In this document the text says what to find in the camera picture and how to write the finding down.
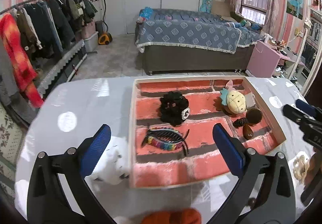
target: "pink storage box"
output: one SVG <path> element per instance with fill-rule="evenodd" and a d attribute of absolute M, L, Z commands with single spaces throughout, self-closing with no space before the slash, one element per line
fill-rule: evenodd
<path fill-rule="evenodd" d="M 82 27 L 82 38 L 89 38 L 95 32 L 95 21 L 93 20 L 91 23 L 88 23 L 86 27 Z"/>

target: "bed frame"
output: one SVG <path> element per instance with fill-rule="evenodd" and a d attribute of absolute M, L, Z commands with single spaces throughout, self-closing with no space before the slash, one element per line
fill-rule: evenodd
<path fill-rule="evenodd" d="M 146 46 L 143 53 L 143 69 L 148 75 L 167 71 L 245 71 L 253 49 L 254 45 L 237 48 L 235 54 L 230 54 L 178 46 Z"/>

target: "table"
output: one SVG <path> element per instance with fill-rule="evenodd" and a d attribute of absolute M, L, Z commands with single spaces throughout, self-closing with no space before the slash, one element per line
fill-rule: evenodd
<path fill-rule="evenodd" d="M 257 78 L 271 78 L 277 65 L 284 65 L 285 61 L 287 62 L 286 71 L 290 74 L 296 61 L 272 49 L 268 44 L 259 41 L 255 45 L 247 70 Z M 305 64 L 300 62 L 298 65 L 300 66 L 300 74 Z"/>
<path fill-rule="evenodd" d="M 36 156 L 41 151 L 48 155 L 62 154 L 70 147 L 78 147 L 87 137 L 94 133 L 104 123 L 111 127 L 112 135 L 127 138 L 131 92 L 134 77 L 104 78 L 73 81 L 59 85 L 46 99 L 38 116 L 33 121 L 25 138 L 16 172 L 15 206 L 26 217 L 26 201 L 30 175 Z M 289 85 L 287 79 L 247 78 L 268 103 L 277 118 L 287 140 L 274 151 L 282 151 L 288 160 L 294 158 L 299 151 L 305 151 L 309 156 L 313 148 L 305 143 L 298 126 L 282 116 L 281 109 L 274 108 L 269 103 L 271 96 L 278 96 L 282 104 L 293 104 L 296 99 L 304 99 L 294 85 Z M 77 117 L 74 130 L 63 132 L 57 125 L 58 116 L 72 111 Z M 261 178 L 252 192 L 258 193 Z M 66 180 L 62 187 L 71 208 L 81 213 Z M 230 173 L 189 186 L 160 190 L 129 189 L 128 180 L 119 185 L 111 186 L 99 183 L 92 187 L 93 193 L 105 210 L 114 218 L 124 216 L 134 223 L 140 223 L 150 212 L 193 207 L 202 215 L 206 223 L 224 202 L 231 192 L 237 178 Z M 303 188 L 296 187 L 297 216 L 303 211 L 299 196 Z"/>

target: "couple photo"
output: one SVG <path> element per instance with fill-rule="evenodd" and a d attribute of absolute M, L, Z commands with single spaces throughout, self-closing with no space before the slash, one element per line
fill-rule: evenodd
<path fill-rule="evenodd" d="M 299 19 L 303 19 L 303 0 L 287 0 L 286 12 Z"/>

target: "yellow garment steamer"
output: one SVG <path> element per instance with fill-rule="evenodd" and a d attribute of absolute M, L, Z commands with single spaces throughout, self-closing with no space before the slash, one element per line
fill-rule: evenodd
<path fill-rule="evenodd" d="M 102 27 L 102 32 L 99 35 L 99 45 L 108 45 L 112 42 L 113 38 L 110 33 L 108 33 L 108 25 L 105 22 L 105 13 L 106 13 L 106 1 L 104 0 L 104 15 L 103 15 L 103 23 L 106 25 L 106 32 L 104 32 L 104 29 Z"/>

